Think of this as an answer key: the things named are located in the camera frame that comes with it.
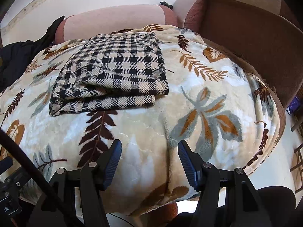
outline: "black and white plaid garment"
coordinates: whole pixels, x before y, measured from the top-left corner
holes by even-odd
[[[56,79],[49,114],[151,106],[167,95],[165,65],[155,33],[91,38]]]

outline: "black device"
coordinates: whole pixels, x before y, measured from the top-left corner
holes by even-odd
[[[20,188],[32,177],[44,194],[30,216],[28,227],[109,227],[99,191],[105,191],[113,180],[122,153],[119,140],[114,140],[110,149],[102,153],[96,162],[90,162],[82,169],[66,171],[65,168],[59,168],[47,186],[44,185],[42,174],[32,167],[32,162],[2,130],[0,141],[22,165],[0,184],[2,226],[14,226],[10,218],[21,211],[18,204]],[[185,140],[179,142],[178,154],[189,184],[201,192],[190,227],[272,226],[254,186],[241,168],[234,171],[217,169],[211,163],[204,162],[199,154],[192,152]],[[11,165],[11,158],[2,160],[0,173]],[[76,217],[75,187],[80,188],[84,223]],[[226,187],[227,207],[224,217],[218,223],[216,211],[221,187]]]

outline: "thin black wire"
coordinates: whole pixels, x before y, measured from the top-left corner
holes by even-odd
[[[128,222],[127,220],[125,220],[125,219],[123,219],[123,218],[121,218],[121,217],[118,217],[118,216],[116,216],[116,215],[114,215],[114,214],[112,214],[112,213],[110,213],[110,215],[113,215],[113,216],[115,216],[115,217],[117,217],[117,218],[119,218],[119,219],[121,219],[121,220],[127,222],[127,223],[128,223],[129,225],[131,225],[132,227],[135,227],[135,226],[132,225],[130,222]]]

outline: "black cable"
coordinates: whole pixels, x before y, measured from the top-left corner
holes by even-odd
[[[74,225],[78,227],[84,227],[84,224],[74,215],[68,207],[61,201],[58,195],[54,192],[53,188],[45,180],[41,172],[35,167],[33,162],[26,156],[23,150],[0,129],[0,141],[1,145],[19,162],[19,164],[26,170],[26,172],[33,178],[40,189],[45,195],[52,199],[56,207],[68,217]]]
[[[127,220],[125,220],[125,219],[123,219],[123,218],[121,218],[121,217],[118,217],[118,216],[116,216],[116,215],[114,215],[114,214],[112,214],[112,213],[110,213],[110,215],[113,215],[113,216],[115,216],[115,217],[117,217],[117,218],[119,218],[119,219],[121,219],[121,220],[127,222],[127,223],[128,223],[129,225],[131,225],[132,227],[135,227],[135,226],[132,225],[130,222],[128,222]]]

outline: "brown sofa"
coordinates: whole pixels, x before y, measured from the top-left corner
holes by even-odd
[[[235,0],[177,0],[178,26],[249,62],[287,108],[303,83],[303,33],[280,15]]]

